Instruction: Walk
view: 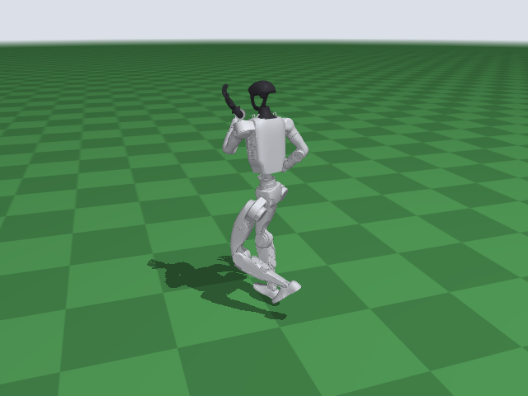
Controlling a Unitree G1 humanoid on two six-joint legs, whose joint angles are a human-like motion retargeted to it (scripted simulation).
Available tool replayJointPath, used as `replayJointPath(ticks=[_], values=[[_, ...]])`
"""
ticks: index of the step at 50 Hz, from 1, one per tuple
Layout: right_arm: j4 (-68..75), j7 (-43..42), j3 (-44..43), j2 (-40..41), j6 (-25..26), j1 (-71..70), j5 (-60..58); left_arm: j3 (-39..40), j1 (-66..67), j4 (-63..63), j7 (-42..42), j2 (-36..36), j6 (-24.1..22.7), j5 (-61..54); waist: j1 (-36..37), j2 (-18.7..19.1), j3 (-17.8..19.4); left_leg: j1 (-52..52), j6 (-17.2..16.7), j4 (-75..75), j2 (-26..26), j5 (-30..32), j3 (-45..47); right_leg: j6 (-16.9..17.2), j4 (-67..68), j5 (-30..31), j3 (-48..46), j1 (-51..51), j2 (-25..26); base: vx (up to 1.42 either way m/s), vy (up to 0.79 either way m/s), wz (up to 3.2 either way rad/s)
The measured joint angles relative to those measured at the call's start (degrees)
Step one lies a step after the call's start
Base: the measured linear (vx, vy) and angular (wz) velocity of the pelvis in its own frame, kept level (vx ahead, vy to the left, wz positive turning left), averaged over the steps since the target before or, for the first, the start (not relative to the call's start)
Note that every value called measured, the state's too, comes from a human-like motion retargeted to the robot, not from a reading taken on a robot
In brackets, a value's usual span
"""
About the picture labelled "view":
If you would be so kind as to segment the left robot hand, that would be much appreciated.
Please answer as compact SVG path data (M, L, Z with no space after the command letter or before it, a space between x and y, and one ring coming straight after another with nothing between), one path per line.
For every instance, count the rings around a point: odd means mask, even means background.
M243 113L241 112L241 108L240 106L235 106L235 104L233 103L233 101L231 100L231 98L229 97L229 94L227 93L227 86L228 84L225 83L223 85L223 88L222 88L222 93L224 95L224 98L225 98L225 101L226 103L228 104L228 106L230 107L230 109L232 110L232 113L234 113L238 118L243 118Z

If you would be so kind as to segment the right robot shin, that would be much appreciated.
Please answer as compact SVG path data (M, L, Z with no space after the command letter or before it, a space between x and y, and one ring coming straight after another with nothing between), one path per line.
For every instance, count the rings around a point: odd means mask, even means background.
M272 236L272 234L271 234L271 236ZM255 241L255 243L256 243L256 241ZM258 247L257 244L256 244L256 249L257 249L258 258L260 258L262 261L264 261L273 271L275 271L276 250L275 250L275 247L274 247L274 244L273 244L273 236L272 236L272 244L269 247ZM267 283L267 286L268 286L269 290L273 291L275 289L274 288L275 285L270 284L270 283L268 284L268 282L266 282L266 283Z

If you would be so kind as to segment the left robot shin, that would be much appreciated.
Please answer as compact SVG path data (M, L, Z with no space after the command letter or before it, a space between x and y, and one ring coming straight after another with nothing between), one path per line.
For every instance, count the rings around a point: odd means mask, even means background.
M253 276L261 281L267 281L270 284L284 289L288 286L285 278L276 274L264 261L262 261L257 256L252 256L251 258L246 257L241 252L236 252L233 254L234 265L241 271ZM283 285L284 287L281 287ZM287 286L285 286L287 285Z

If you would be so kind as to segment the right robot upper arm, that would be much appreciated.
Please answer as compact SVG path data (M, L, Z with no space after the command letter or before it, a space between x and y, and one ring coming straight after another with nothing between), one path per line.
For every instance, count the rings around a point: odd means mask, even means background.
M296 146L295 156L299 159L305 158L309 152L309 148L298 130L295 128L294 121L291 118L282 119L285 122L285 136L294 146Z

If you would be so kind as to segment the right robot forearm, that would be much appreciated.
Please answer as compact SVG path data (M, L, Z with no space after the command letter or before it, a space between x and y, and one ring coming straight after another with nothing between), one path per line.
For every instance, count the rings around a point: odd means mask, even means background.
M283 168L281 172L286 172L288 169L291 169L296 163L300 163L302 159L299 159L295 156L295 151L285 159Z

